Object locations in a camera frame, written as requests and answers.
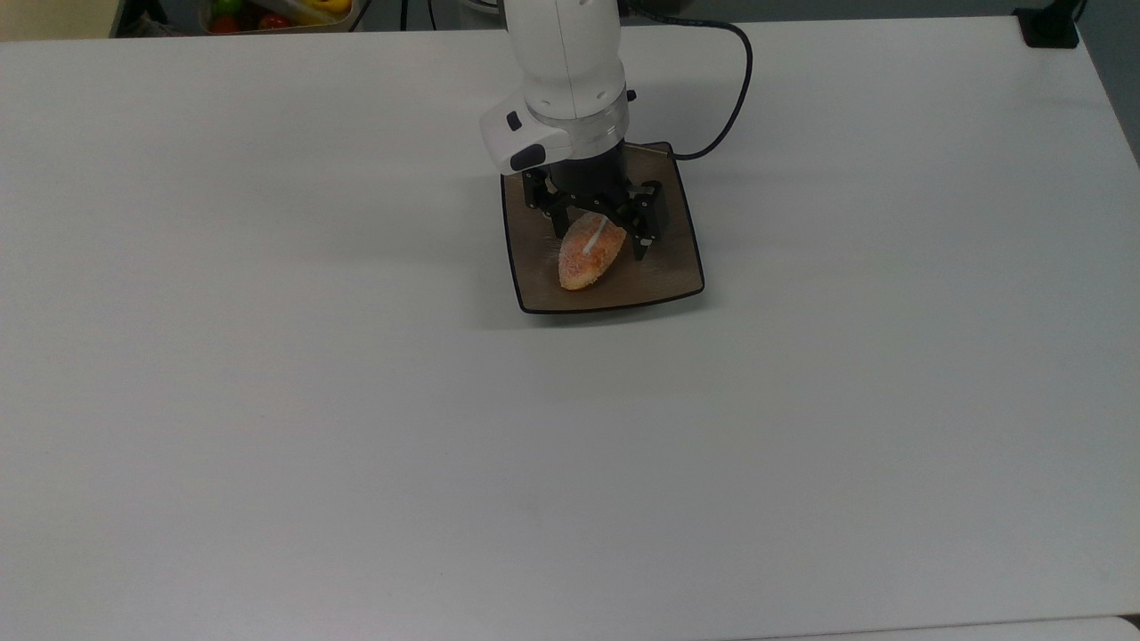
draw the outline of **sugar-coated bun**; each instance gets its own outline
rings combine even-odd
[[[600,213],[586,212],[575,220],[559,251],[559,283],[576,291],[597,281],[626,242],[626,230]]]

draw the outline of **black cable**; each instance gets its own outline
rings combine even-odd
[[[357,25],[364,19],[364,13],[368,10],[368,7],[372,7],[372,0],[364,0],[364,7],[360,7],[360,13],[357,14],[357,19],[352,21],[352,26],[349,27],[349,31],[356,31]]]
[[[640,0],[629,0],[629,8],[651,21],[661,24],[671,24],[677,26],[706,26],[710,29],[731,31],[736,34],[736,38],[740,38],[740,41],[744,44],[744,81],[740,84],[740,96],[736,97],[736,106],[732,108],[732,115],[728,116],[728,122],[724,124],[724,129],[720,130],[720,133],[716,137],[716,139],[709,143],[709,145],[703,149],[692,154],[673,154],[673,157],[676,160],[697,160],[707,155],[709,152],[715,149],[722,140],[724,140],[725,136],[728,135],[728,130],[732,129],[732,124],[736,122],[736,116],[740,115],[741,107],[744,106],[744,96],[748,95],[748,86],[752,82],[752,43],[748,40],[748,34],[741,31],[739,26],[730,23],[718,21],[691,21],[686,18],[661,16],[644,9],[641,6]]]

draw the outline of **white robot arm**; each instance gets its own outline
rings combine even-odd
[[[500,0],[522,87],[480,120],[504,173],[598,156],[629,124],[617,0]]]

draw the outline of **brown plate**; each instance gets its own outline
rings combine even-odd
[[[659,180],[665,189],[669,226],[641,261],[628,241],[596,283],[577,292],[559,285],[559,248],[551,221],[527,206],[522,177],[503,177],[503,222],[519,307],[528,314],[575,314],[654,305],[700,293],[705,270],[681,172],[668,143],[625,145],[629,180]],[[583,214],[570,208],[570,221]]]

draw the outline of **white table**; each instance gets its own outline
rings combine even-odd
[[[1140,172],[1011,18],[750,25],[708,289],[514,301],[503,33],[0,46],[0,638],[681,641],[1140,610]],[[624,32],[632,140],[736,42]]]

